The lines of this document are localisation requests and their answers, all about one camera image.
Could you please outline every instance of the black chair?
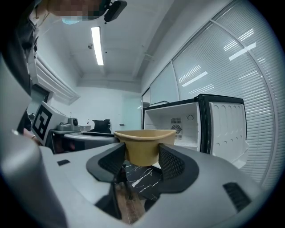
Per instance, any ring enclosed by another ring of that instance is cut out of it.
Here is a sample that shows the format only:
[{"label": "black chair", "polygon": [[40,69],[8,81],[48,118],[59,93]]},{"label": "black chair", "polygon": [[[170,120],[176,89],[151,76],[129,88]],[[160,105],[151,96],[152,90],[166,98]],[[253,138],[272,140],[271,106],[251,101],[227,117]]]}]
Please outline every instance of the black chair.
[{"label": "black chair", "polygon": [[95,124],[94,129],[91,130],[91,132],[98,132],[98,133],[107,133],[111,134],[110,130],[110,120],[92,120]]}]

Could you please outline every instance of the door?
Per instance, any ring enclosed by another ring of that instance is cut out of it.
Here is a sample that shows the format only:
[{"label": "door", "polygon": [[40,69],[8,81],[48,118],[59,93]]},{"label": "door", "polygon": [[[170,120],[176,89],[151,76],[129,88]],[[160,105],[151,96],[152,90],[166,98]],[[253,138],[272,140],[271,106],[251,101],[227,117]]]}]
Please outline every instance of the door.
[{"label": "door", "polygon": [[141,129],[141,96],[123,96],[122,122],[120,130],[140,130]]},{"label": "door", "polygon": [[221,157],[237,168],[247,161],[246,116],[244,101],[218,95],[200,94],[201,152]]}]

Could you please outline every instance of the black marble pattern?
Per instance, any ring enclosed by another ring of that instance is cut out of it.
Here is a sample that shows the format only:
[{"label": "black marble pattern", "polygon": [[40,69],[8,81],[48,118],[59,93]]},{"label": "black marble pattern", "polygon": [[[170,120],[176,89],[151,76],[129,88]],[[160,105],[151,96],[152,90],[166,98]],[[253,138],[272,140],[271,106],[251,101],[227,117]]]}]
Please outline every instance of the black marble pattern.
[{"label": "black marble pattern", "polygon": [[125,164],[126,177],[130,187],[143,197],[157,201],[159,198],[158,187],[162,182],[161,170],[153,166],[136,166],[128,161],[125,161]]}]

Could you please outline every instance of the window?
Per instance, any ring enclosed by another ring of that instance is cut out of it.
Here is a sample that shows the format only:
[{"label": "window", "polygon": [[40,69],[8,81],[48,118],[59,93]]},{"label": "window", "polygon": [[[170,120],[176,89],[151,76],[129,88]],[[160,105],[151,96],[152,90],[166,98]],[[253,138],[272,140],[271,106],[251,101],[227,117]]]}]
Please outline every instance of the window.
[{"label": "window", "polygon": [[151,105],[158,102],[176,102],[179,100],[172,64],[166,68],[151,84]]},{"label": "window", "polygon": [[[258,145],[258,153],[248,160],[246,172],[261,179],[261,173],[268,168],[262,181],[265,188],[270,188],[278,180],[285,163],[285,57],[282,47],[266,19],[249,2],[233,2],[213,20],[233,33],[244,46],[255,44],[250,52],[270,91],[274,120],[267,111],[268,99],[261,94],[252,95],[252,111],[247,113],[248,142]],[[256,115],[260,115],[259,123],[253,123]]]},{"label": "window", "polygon": [[[247,39],[251,30],[240,37]],[[248,49],[259,44],[252,41]],[[245,47],[219,25],[209,22],[173,60],[181,99],[217,94],[244,100],[247,142],[243,171],[260,182],[273,145],[272,101],[263,75]]]}]

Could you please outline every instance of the mini fridge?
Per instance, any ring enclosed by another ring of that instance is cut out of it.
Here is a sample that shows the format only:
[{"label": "mini fridge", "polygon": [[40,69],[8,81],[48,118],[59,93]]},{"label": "mini fridge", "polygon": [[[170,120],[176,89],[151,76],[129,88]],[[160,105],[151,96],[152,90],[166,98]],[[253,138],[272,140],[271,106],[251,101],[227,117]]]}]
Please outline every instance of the mini fridge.
[{"label": "mini fridge", "polygon": [[176,130],[175,145],[221,157],[237,168],[246,164],[244,101],[210,94],[144,108],[143,129]]}]

